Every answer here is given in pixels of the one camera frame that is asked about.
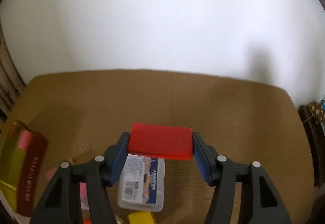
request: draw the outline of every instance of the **blue label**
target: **blue label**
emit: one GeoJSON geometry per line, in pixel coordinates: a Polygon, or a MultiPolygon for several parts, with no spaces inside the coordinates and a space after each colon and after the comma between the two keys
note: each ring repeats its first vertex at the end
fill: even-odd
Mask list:
{"type": "Polygon", "coordinates": [[[147,204],[156,204],[157,203],[157,177],[158,177],[158,159],[152,158],[151,166],[148,176],[150,176],[149,184],[149,200],[147,204]]]}

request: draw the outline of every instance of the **orange object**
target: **orange object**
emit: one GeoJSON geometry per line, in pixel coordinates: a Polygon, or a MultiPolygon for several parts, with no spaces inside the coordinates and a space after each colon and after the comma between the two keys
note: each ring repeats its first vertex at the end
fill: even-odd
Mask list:
{"type": "Polygon", "coordinates": [[[192,129],[134,123],[127,149],[135,155],[188,160],[193,155],[192,129]]]}

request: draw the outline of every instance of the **product label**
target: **product label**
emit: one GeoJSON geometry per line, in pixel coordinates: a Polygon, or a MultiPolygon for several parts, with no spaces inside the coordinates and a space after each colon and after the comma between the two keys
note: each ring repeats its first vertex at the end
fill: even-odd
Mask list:
{"type": "Polygon", "coordinates": [[[129,154],[122,179],[122,200],[156,204],[158,159],[129,154]]]}

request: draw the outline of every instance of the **white label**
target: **white label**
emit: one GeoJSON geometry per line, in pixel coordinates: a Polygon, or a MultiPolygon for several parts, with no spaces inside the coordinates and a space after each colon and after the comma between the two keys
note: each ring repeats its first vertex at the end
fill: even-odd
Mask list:
{"type": "Polygon", "coordinates": [[[144,157],[129,154],[123,171],[122,200],[143,203],[144,157]]]}

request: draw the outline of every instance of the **brown curtain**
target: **brown curtain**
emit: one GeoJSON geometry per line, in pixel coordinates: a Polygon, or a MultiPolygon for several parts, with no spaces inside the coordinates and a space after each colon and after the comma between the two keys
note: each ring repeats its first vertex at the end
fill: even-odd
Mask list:
{"type": "Polygon", "coordinates": [[[0,129],[24,87],[8,53],[0,25],[0,129]]]}

